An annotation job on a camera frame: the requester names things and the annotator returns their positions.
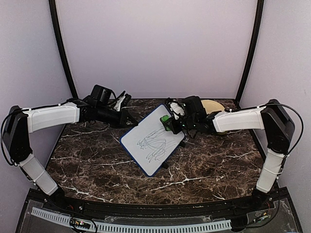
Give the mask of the blue framed whiteboard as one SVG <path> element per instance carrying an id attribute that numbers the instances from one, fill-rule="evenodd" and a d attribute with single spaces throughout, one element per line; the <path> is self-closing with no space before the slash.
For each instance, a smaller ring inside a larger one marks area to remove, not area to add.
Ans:
<path id="1" fill-rule="evenodd" d="M 165 105 L 160 104 L 120 138 L 122 147 L 148 177 L 158 172 L 185 139 L 183 132 L 173 134 L 165 130 L 160 118 L 169 114 Z"/>

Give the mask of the green whiteboard eraser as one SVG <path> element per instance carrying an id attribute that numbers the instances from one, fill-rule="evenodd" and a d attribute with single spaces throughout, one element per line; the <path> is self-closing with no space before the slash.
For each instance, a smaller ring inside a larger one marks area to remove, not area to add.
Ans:
<path id="1" fill-rule="evenodd" d="M 168 121 L 169 118 L 170 118 L 170 117 L 169 117 L 168 115 L 164 115 L 163 117 L 160 118 L 160 121 L 161 121 L 162 123 L 164 123 L 164 122 Z"/>

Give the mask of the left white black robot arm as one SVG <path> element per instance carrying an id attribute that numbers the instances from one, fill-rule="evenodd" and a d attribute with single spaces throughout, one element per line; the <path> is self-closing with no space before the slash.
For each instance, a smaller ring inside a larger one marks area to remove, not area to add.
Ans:
<path id="1" fill-rule="evenodd" d="M 64 103 L 35 108 L 13 106 L 0 127 L 0 148 L 6 162 L 20 167 L 31 182 L 50 196 L 50 205 L 59 212 L 65 211 L 69 202 L 59 194 L 61 187 L 34 156 L 29 135 L 58 125 L 89 121 L 99 121 L 117 129 L 138 125 L 122 103 L 113 107 L 88 96 L 83 100 L 72 98 Z"/>

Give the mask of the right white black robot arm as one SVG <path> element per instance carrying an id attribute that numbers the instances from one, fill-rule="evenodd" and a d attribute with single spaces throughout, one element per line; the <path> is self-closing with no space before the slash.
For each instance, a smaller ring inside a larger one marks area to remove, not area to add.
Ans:
<path id="1" fill-rule="evenodd" d="M 248 199 L 248 207 L 257 211 L 266 204 L 265 194 L 272 189 L 294 149 L 291 142 L 295 125 L 286 111 L 289 106 L 271 99 L 259 106 L 207 113 L 202 100 L 198 96 L 190 96 L 182 100 L 168 98 L 165 107 L 169 114 L 162 116 L 160 122 L 166 131 L 173 134 L 181 131 L 217 134 L 236 130 L 264 130 L 267 154 L 255 187 L 258 192 Z"/>

